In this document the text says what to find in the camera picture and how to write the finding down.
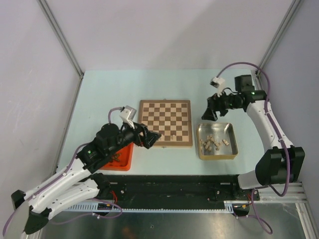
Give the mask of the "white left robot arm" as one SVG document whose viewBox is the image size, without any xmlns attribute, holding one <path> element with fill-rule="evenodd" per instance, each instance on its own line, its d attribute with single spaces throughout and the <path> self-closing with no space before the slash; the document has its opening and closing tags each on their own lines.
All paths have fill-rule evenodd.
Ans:
<svg viewBox="0 0 319 239">
<path fill-rule="evenodd" d="M 19 235 L 31 235 L 74 204 L 107 198 L 110 186 L 103 182 L 97 171 L 129 144 L 149 149 L 160 137 L 160 133 L 150 131 L 142 123 L 123 123 L 121 127 L 108 123 L 102 126 L 90 143 L 76 149 L 70 163 L 60 172 L 32 190 L 12 193 L 14 212 L 3 228 L 3 237 L 8 237 L 10 230 Z"/>
</svg>

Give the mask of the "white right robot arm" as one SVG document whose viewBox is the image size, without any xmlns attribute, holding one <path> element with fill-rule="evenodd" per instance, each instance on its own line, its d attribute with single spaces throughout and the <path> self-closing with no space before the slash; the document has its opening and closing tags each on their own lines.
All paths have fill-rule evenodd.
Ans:
<svg viewBox="0 0 319 239">
<path fill-rule="evenodd" d="M 267 93 L 255 89 L 250 75 L 235 77 L 236 91 L 230 94 L 225 93 L 223 78 L 214 77 L 210 84 L 217 93 L 207 99 L 207 108 L 201 118 L 217 121 L 229 110 L 242 109 L 254 123 L 265 152 L 254 170 L 238 175 L 238 183 L 231 185 L 230 195 L 241 200 L 248 194 L 248 189 L 273 188 L 275 184 L 283 184 L 281 195 L 286 194 L 288 185 L 298 180 L 305 151 L 294 146 L 282 131 Z"/>
</svg>

